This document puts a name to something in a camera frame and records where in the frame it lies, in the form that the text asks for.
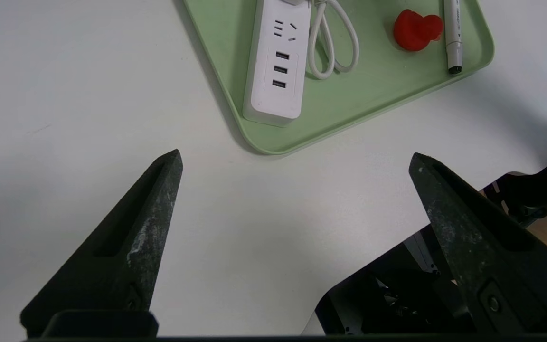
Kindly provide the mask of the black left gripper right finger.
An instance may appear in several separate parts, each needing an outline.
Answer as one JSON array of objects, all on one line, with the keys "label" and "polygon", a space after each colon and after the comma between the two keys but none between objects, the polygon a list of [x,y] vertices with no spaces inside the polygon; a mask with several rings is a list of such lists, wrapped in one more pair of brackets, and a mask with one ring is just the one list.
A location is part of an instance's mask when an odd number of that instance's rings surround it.
[{"label": "black left gripper right finger", "polygon": [[477,329],[547,333],[547,246],[442,162],[409,174]]}]

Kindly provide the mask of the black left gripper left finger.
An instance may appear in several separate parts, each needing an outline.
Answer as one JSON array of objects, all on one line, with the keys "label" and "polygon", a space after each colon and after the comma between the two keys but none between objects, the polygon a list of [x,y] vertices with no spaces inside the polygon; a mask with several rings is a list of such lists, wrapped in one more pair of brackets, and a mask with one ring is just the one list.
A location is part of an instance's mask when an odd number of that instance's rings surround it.
[{"label": "black left gripper left finger", "polygon": [[157,158],[21,311],[29,338],[154,338],[150,312],[183,172]]}]

